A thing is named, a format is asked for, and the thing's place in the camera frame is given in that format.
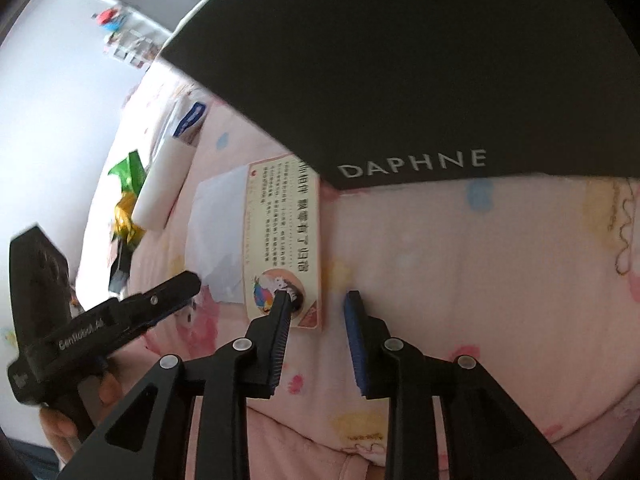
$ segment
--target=white cylindrical container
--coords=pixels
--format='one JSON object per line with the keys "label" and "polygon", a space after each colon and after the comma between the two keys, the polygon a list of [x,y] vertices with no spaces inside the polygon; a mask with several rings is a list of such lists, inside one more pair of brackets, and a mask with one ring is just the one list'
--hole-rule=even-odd
{"label": "white cylindrical container", "polygon": [[167,137],[140,190],[131,220],[147,231],[161,231],[187,178],[195,146]]}

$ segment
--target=pink bedsheet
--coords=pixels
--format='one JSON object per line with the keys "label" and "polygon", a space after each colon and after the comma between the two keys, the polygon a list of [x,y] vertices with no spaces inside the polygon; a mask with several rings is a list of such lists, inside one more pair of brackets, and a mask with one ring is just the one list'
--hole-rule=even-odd
{"label": "pink bedsheet", "polygon": [[[142,128],[159,111],[143,119],[140,108],[153,88],[168,102],[188,83],[167,67],[152,70],[127,105],[106,168],[135,148],[145,161],[151,143]],[[146,108],[159,109],[153,102]],[[210,112],[201,135],[165,230],[146,234],[134,254],[130,292],[184,269],[200,182],[286,152],[224,104]],[[104,226],[119,197],[106,191],[113,189],[107,180],[92,205],[78,273],[85,306],[106,297]],[[342,194],[324,186],[324,330],[292,331],[283,386],[251,407],[324,446],[381,463],[386,405],[359,396],[342,322],[344,293],[357,288],[371,314],[425,353],[478,357],[578,478],[597,478],[640,413],[640,390],[633,389],[640,370],[637,193],[625,180],[544,176]],[[190,358],[244,333],[242,306],[217,304],[209,317],[172,316],[146,344]],[[207,323],[211,330],[202,328]]]}

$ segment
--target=black handheld camera mount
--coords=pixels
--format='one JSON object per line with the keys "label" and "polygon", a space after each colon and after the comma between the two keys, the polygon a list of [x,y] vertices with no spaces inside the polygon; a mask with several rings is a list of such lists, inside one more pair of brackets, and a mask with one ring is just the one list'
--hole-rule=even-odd
{"label": "black handheld camera mount", "polygon": [[[58,480],[184,478],[193,405],[202,396],[196,480],[249,480],[246,398],[269,399],[280,382],[292,304],[276,293],[268,316],[215,354],[165,355],[92,433]],[[96,464],[109,464],[96,467]]]}
{"label": "black handheld camera mount", "polygon": [[9,248],[12,313],[18,358],[7,375],[18,402],[47,404],[65,413],[80,442],[94,424],[78,384],[106,370],[107,357],[185,306],[200,280],[183,272],[144,294],[111,298],[71,318],[65,257],[37,226],[15,237]]}

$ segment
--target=finger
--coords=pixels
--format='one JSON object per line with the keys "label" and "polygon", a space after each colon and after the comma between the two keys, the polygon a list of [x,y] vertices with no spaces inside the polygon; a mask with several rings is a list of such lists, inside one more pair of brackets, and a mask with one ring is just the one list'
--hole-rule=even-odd
{"label": "finger", "polygon": [[64,437],[78,435],[76,425],[68,416],[63,415],[63,413],[60,413],[58,410],[42,407],[40,409],[40,424],[45,433],[48,431],[49,433]]}
{"label": "finger", "polygon": [[44,436],[47,438],[53,450],[62,459],[62,462],[66,464],[73,458],[74,450],[65,437],[47,433],[45,433]]}
{"label": "finger", "polygon": [[50,408],[40,409],[40,423],[45,437],[60,458],[65,463],[71,460],[74,452],[66,436],[76,434],[75,425],[65,415]]}
{"label": "finger", "polygon": [[103,406],[111,406],[122,398],[122,386],[113,374],[105,373],[98,389],[98,397]]}

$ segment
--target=white wall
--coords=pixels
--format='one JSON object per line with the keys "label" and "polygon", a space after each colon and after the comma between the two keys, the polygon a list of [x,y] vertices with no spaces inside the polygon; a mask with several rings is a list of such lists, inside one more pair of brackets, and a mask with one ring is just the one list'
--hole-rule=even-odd
{"label": "white wall", "polygon": [[[120,107],[142,73],[102,54],[100,0],[32,0],[0,46],[0,327],[11,326],[9,240],[39,223],[78,268],[92,195]],[[0,341],[0,426],[43,444],[36,409],[18,404]]]}

